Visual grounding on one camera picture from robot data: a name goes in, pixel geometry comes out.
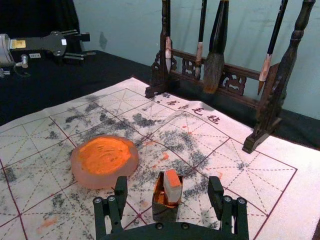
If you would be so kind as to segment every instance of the black ink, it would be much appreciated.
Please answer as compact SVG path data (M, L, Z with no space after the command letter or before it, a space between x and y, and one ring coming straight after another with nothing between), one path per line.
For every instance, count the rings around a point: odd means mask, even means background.
M67 130L67 129L69 129L71 126L69 125L69 124L67 124L64 128L63 128L63 130Z
M1 171L0 172L0 181L5 182L5 183L8 181L8 183L12 183L15 180L17 180L17 177L16 177L16 175L14 173L14 170L11 167L5 168L4 171L5 171L6 177L5 177L4 173L3 173L3 171Z
M208 228L210 229L218 229L218 226L219 226L219 222L218 221L214 221L213 223L210 223L209 226L207 226Z
M59 135L56 133L56 132L54 132L54 131L51 131L50 133L49 133L49 136L47 136L45 139L58 139L59 138Z
M191 162L192 162L193 166L198 165L205 158L206 158L206 156L203 155L203 153L200 152L198 149L195 152L191 153Z
M65 123L67 124L67 123L71 123L73 120L75 120L75 119L79 119L81 116L79 116L79 115L74 115L74 116L69 116L69 117L67 117L66 119L65 119Z
M248 167L249 166L249 164L248 163L246 163L246 162L241 162L241 163L238 163L237 164L237 166L236 166L236 168L238 169L238 170L240 170L240 171L243 171L246 167Z
M96 109L98 107L97 104L95 103L90 103L86 108L85 108L85 112L86 113L90 113L92 110Z
M87 240L94 240L94 237L87 231L85 230L82 230L82 236L85 237L85 239Z
M58 193L54 195L54 197L51 199L53 209L60 209L62 205L64 204L65 200L62 198L62 193Z
M98 100L98 98L101 98L101 97L103 97L103 96L89 95L89 96L85 97L85 100L87 102L94 102L94 101Z
M202 194L206 194L208 190L208 178L201 175L201 181L198 182L194 180L194 185L189 189L183 191L183 196L185 200L189 198L194 198L195 196L200 196Z
M105 121L107 118L108 118L107 115L102 112L99 119L100 119L100 122L103 122L103 121Z
M138 125L139 127L151 127L154 126L156 124L156 122L161 122L161 120L152 120L152 119L146 119L145 117L143 117L141 115L141 113L137 113L135 115L132 116L133 120L134 120L134 124Z
M167 99L168 99L168 98L170 98L171 95L165 92L165 93L162 94L162 96L163 96L164 98L167 98Z

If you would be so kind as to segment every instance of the hanging brush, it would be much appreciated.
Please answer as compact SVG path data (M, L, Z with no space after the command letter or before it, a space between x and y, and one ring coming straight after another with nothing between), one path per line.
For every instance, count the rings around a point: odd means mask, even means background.
M201 76L201 63L202 63L202 52L203 52L203 40L206 22L206 11L207 11L207 0L202 0L200 27L199 27L199 38L198 47L195 55L195 78L200 79Z
M165 64L168 74L171 69L172 40L171 40L171 2L166 1L166 38L165 38Z
M282 19L284 18L284 15L285 15L287 3L288 3L288 0L282 0L281 1L281 5L280 5L279 12L278 12L278 16L276 17L275 25L274 25L274 28L273 28L272 37L271 37L271 40L270 40L268 52L266 54L264 63L262 65L262 70L261 70L261 73L260 73L260 76L259 76L258 95L260 94L260 91L261 91L262 87L264 86L265 81L267 80L267 76L268 76L269 69L270 69L270 64L271 64L272 54L274 52L274 48L275 48L275 45L276 45L276 41L277 41L279 30L280 30L280 27L281 27Z
M214 94L223 74L227 43L229 1L221 0L210 37L209 54L204 63L203 91Z

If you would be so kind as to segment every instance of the orange ink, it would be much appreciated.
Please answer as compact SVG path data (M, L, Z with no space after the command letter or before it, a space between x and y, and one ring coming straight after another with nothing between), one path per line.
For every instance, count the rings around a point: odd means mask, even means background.
M169 158L168 153L163 152L162 154L163 154L163 158L162 158L162 160L168 160L168 158Z
M146 208L146 207L149 206L149 203L148 203L147 201L143 201L143 202L141 203L141 206L144 207L144 208Z
M223 173L222 172L219 172L217 171L217 173L219 174L219 179L221 180L222 176L223 176Z
M98 137L79 150L82 169L92 174L114 173L130 158L129 145L110 137Z
M144 143L145 146L154 145L156 144L154 141L147 141Z
M57 222L58 218L55 216L53 219L44 220L43 223L36 229L37 234L41 234L44 228L48 228Z

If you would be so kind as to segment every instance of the brush handle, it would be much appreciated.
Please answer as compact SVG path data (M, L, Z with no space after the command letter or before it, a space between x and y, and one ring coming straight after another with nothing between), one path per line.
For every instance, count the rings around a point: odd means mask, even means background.
M274 48L276 45L277 37L279 34L279 30L281 27L282 19L284 18L286 7L287 7L288 0L282 0L281 5L279 8L278 16L276 17L275 25L273 28L269 48L268 48L268 54L271 55L274 52Z
M211 32L209 52L223 54L227 43L229 1L221 0Z
M171 0L166 0L166 36L171 36Z
M199 27L199 39L198 39L198 42L200 42L200 43L202 43L204 41L206 11L207 11L207 0L202 0L200 27Z

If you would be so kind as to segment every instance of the carved wooden stand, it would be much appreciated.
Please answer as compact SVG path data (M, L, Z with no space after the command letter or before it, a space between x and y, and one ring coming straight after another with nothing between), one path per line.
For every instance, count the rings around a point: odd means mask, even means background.
M287 94L287 84L297 58L299 43L304 35L312 7L316 0L303 0L300 14L296 20L291 35L289 47L280 63L271 66L264 84L260 101L243 96L247 78L259 80L259 71L225 64L217 93L228 96L256 110L256 124L253 133L249 135L242 150L252 153L278 126L281 118L279 113ZM160 51L152 64L152 79L145 90L146 98L155 94L170 92L180 86L180 81L189 81L203 86L203 81L195 77L196 56L187 52L172 49L171 70L166 67L166 34L167 34L167 0L162 0L162 31L160 35ZM182 59L182 71L177 71L177 61Z

